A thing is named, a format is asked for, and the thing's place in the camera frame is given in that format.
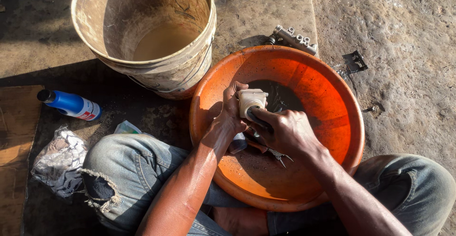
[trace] forearm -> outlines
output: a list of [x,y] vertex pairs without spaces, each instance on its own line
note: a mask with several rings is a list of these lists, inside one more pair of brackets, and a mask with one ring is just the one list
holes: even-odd
[[316,157],[305,157],[350,235],[411,235],[391,212],[358,184],[321,147]]
[[223,117],[157,193],[137,235],[186,235],[209,189],[217,164],[235,133]]

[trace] bottle label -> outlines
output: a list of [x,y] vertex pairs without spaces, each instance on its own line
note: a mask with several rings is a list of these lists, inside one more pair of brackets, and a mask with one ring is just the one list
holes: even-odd
[[83,98],[84,101],[84,107],[83,109],[74,115],[74,117],[84,119],[87,121],[94,120],[99,114],[100,114],[100,106],[88,99]]

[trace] blue bottle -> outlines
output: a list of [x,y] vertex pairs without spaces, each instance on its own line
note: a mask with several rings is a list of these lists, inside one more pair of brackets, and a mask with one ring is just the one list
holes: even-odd
[[37,98],[49,107],[57,108],[64,115],[87,121],[100,118],[102,112],[98,104],[73,93],[44,89],[37,94]]

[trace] brake master cylinder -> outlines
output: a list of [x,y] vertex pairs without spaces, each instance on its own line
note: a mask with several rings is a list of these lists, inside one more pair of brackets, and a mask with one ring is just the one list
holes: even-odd
[[268,93],[261,89],[246,89],[239,91],[239,116],[253,121],[247,116],[247,111],[252,108],[264,109],[266,107],[266,97]]

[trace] pliers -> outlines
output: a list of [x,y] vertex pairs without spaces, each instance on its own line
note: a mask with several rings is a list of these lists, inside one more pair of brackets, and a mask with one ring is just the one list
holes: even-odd
[[282,164],[282,166],[284,166],[284,168],[286,168],[286,166],[285,166],[284,162],[282,161],[282,156],[285,156],[285,157],[287,157],[288,159],[290,159],[291,161],[293,161],[293,160],[291,159],[291,157],[289,157],[288,155],[282,154],[282,153],[280,153],[280,152],[278,152],[278,151],[275,151],[275,150],[273,150],[273,149],[271,149],[271,148],[269,148],[269,147],[266,147],[266,146],[264,146],[264,145],[261,145],[261,144],[259,144],[259,143],[257,143],[257,142],[252,141],[252,140],[248,140],[248,139],[245,139],[245,140],[247,141],[247,144],[248,144],[248,145],[253,146],[253,147],[259,149],[259,150],[261,151],[261,153],[265,153],[266,151],[271,152],[272,155],[274,155],[274,157]]

